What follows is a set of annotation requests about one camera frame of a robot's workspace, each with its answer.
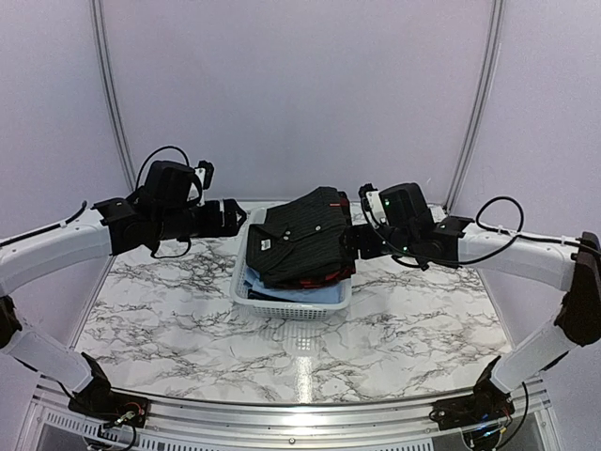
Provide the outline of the black pinstriped long sleeve shirt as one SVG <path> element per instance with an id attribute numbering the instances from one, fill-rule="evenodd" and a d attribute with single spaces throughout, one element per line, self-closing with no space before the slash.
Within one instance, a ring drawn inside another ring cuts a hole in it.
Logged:
<path id="1" fill-rule="evenodd" d="M 267 210 L 248 228 L 246 265 L 268 288 L 324 288 L 350 278 L 355 258 L 347 247 L 352 226 L 347 195 L 318 187 Z"/>

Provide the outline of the white plastic laundry basket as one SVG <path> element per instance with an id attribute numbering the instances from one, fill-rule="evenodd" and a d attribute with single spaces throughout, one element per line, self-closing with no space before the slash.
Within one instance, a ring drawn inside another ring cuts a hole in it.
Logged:
<path id="1" fill-rule="evenodd" d="M 243 282 L 245 270 L 248 268 L 245 260 L 248 228 L 251 224 L 263 223 L 268 209 L 270 208 L 252 210 L 248 219 L 248 226 L 243 232 L 230 285 L 230 294 L 233 301 L 247 307 L 258 316 L 277 319 L 326 319 L 333 313 L 348 307 L 352 294 L 351 277 L 338 282 L 342 284 L 342 292 L 340 303 L 337 304 L 289 303 L 255 300 L 247 297 L 247 288 L 243 285 Z"/>

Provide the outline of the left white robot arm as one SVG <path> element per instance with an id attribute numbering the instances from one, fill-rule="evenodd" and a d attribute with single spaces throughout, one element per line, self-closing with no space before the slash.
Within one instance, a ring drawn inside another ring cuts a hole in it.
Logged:
<path id="1" fill-rule="evenodd" d="M 162 242 L 190 245 L 194 239 L 238 235 L 247 214 L 234 199 L 204 198 L 214 167 L 155 161 L 146 180 L 126 198 L 82 207 L 69 219 L 1 243 L 1 352 L 55 380 L 67 393 L 69 409 L 107 422 L 139 428 L 148 401 L 115 392 L 100 364 L 30 325 L 12 293 L 72 265 L 116 257 L 139 247 L 156 256 Z"/>

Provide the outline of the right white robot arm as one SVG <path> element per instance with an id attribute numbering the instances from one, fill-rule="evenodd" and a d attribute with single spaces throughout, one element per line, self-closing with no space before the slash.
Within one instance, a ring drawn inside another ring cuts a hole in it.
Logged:
<path id="1" fill-rule="evenodd" d="M 469 395 L 433 405 L 439 429 L 482 425 L 515 411 L 511 394 L 535 374 L 551 369 L 571 350 L 600 339 L 600 240 L 586 232 L 554 238 L 483 223 L 480 216 L 447 216 L 437 222 L 420 186 L 402 183 L 385 190 L 359 190 L 364 224 L 351 228 L 349 248 L 363 260 L 390 256 L 430 265 L 507 273 L 556 288 L 560 309 L 509 353 L 489 363 Z"/>

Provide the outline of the red black plaid shirt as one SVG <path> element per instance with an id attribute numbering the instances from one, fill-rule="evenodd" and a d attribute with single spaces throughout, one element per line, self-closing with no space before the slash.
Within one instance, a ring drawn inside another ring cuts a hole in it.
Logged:
<path id="1" fill-rule="evenodd" d="M 290 252 L 282 263 L 282 283 L 298 288 L 322 288 L 348 279 L 355 259 L 342 247 L 341 239 L 352 226 L 347 194 L 320 187 L 289 204 L 286 241 Z"/>

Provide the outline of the light blue shirt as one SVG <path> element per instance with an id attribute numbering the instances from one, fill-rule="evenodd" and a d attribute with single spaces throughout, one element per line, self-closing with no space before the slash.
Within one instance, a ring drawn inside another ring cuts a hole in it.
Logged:
<path id="1" fill-rule="evenodd" d="M 245 270 L 243 285 L 247 288 L 249 299 L 289 303 L 337 304 L 342 292 L 341 283 L 325 288 L 267 288 L 259 274 L 250 268 Z"/>

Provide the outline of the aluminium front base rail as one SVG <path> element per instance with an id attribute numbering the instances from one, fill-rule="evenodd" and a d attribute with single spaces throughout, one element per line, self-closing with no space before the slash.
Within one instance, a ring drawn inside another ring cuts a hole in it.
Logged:
<path id="1" fill-rule="evenodd" d="M 148 395 L 146 423 L 131 435 L 100 431 L 100 420 L 69 411 L 58 385 L 41 378 L 14 447 L 124 448 L 135 440 L 137 450 L 464 450 L 473 428 L 441 430 L 430 419 L 435 402 L 447 397 L 269 405 Z"/>

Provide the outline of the left aluminium frame post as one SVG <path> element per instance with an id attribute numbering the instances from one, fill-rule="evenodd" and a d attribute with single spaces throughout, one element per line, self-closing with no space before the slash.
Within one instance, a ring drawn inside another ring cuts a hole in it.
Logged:
<path id="1" fill-rule="evenodd" d="M 120 112 L 119 99 L 116 89 L 108 30 L 106 26 L 104 4 L 99 0 L 89 2 L 91 25 L 100 69 L 100 83 L 106 103 L 109 124 L 116 143 L 117 157 L 128 188 L 135 188 L 137 172 L 132 160 L 131 150 L 126 134 L 125 125 Z"/>

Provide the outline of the aluminium frame post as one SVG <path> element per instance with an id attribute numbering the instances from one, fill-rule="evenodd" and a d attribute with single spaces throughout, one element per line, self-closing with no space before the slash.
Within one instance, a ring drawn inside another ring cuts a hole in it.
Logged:
<path id="1" fill-rule="evenodd" d="M 106 103 L 109 124 L 116 143 L 117 157 L 128 188 L 135 188 L 137 172 L 132 160 L 131 150 L 126 134 L 125 125 L 120 112 L 119 99 L 116 89 L 108 30 L 106 26 L 104 4 L 99 0 L 89 2 L 91 25 L 100 69 L 100 83 Z"/>
<path id="2" fill-rule="evenodd" d="M 470 162 L 475 152 L 486 104 L 494 83 L 494 76 L 501 47 L 501 33 L 505 10 L 506 2 L 504 0 L 494 0 L 492 2 L 485 39 L 484 56 L 478 83 L 476 85 L 475 97 L 470 110 L 467 129 L 464 134 L 450 187 L 443 204 L 443 209 L 446 212 L 452 212 L 458 203 L 461 190 L 469 171 Z"/>

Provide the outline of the right aluminium frame post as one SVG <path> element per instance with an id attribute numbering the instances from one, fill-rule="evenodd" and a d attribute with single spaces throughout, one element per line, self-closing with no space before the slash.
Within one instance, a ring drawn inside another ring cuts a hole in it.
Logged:
<path id="1" fill-rule="evenodd" d="M 501 33 L 505 10 L 506 2 L 504 0 L 494 0 L 492 2 L 485 39 L 484 56 L 478 83 L 476 85 L 475 97 L 470 110 L 467 129 L 464 134 L 450 187 L 443 204 L 443 209 L 446 212 L 452 212 L 458 203 L 461 190 L 469 171 L 470 162 L 475 152 L 486 104 L 494 83 L 494 76 L 501 47 Z"/>

